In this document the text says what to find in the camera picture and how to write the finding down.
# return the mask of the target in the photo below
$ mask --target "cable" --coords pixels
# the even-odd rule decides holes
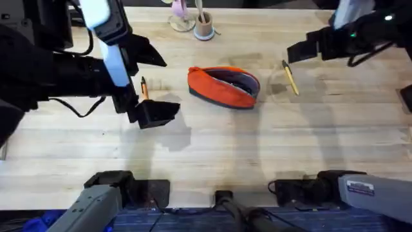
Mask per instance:
[[[272,180],[272,181],[270,181],[269,184],[268,184],[268,190],[269,190],[269,192],[270,192],[271,194],[274,194],[274,195],[276,195],[276,191],[275,191],[275,190],[272,190],[272,188],[271,188],[270,186],[273,185],[273,184],[275,184],[275,181],[276,181],[276,180]]]
[[[383,52],[384,50],[392,47],[394,44],[395,44],[394,42],[388,42],[387,44],[382,45],[380,48],[378,48],[378,49],[366,54],[365,56],[361,57],[357,61],[354,61],[356,56],[352,56],[348,59],[348,66],[351,67],[351,68],[356,67],[359,64],[361,64],[361,63],[367,61],[368,59],[372,58],[373,56],[379,54],[380,52]]]
[[[97,106],[99,106],[100,104],[102,104],[104,102],[104,100],[106,100],[106,97],[101,97],[97,102],[95,102],[91,106],[90,110],[85,115],[81,115],[73,106],[71,106],[69,103],[65,102],[62,99],[50,98],[49,101],[51,101],[51,100],[57,101],[57,102],[61,103],[63,106],[69,108],[69,110],[71,110],[79,118],[84,118],[84,117],[87,117],[90,113],[93,113],[93,111],[96,110]]]
[[[171,215],[177,215],[177,216],[193,216],[193,215],[202,215],[205,213],[210,213],[212,211],[216,211],[216,208],[218,206],[220,206],[222,203],[217,203],[215,204],[212,208],[207,208],[207,209],[203,209],[203,210],[199,210],[199,211],[195,211],[195,212],[182,212],[180,209],[177,210],[173,210],[173,209],[162,209],[161,207],[159,207],[158,201],[153,198],[154,204],[156,205],[156,208],[158,208],[162,213],[168,213]]]
[[[307,230],[303,229],[302,227],[297,226],[296,224],[293,224],[293,223],[291,223],[291,222],[289,222],[289,221],[287,221],[287,220],[279,217],[278,215],[276,215],[276,214],[274,214],[274,213],[272,213],[272,212],[270,212],[270,211],[268,211],[268,210],[266,210],[266,209],[259,209],[259,210],[262,210],[262,213],[264,213],[264,214],[266,214],[266,215],[270,215],[270,216],[272,216],[272,217],[280,220],[281,222],[284,222],[284,223],[288,224],[289,226],[292,226],[292,227],[295,227],[295,228],[297,228],[297,229],[300,229],[302,232],[308,232]]]
[[[153,225],[150,227],[149,232],[152,232],[155,229],[157,223],[160,221],[160,219],[162,219],[163,215],[164,213],[161,213],[160,216],[155,220],[155,222],[153,222]]]
[[[77,13],[80,14],[81,18],[84,20],[84,16],[82,13],[82,10],[76,5],[75,2],[73,2],[73,0],[68,0],[68,2],[74,7],[74,9],[77,11]],[[93,34],[91,33],[91,30],[89,30],[86,27],[87,31],[88,31],[88,35],[89,35],[89,47],[86,51],[82,52],[82,53],[78,53],[78,52],[68,52],[68,51],[63,51],[63,50],[54,50],[54,52],[59,52],[61,54],[68,54],[68,55],[76,55],[76,56],[85,56],[85,55],[89,55],[91,53],[91,51],[93,51]]]
[[[5,229],[5,230],[0,230],[0,232],[14,232],[14,231],[20,231],[22,230],[22,226],[11,228],[11,229]]]

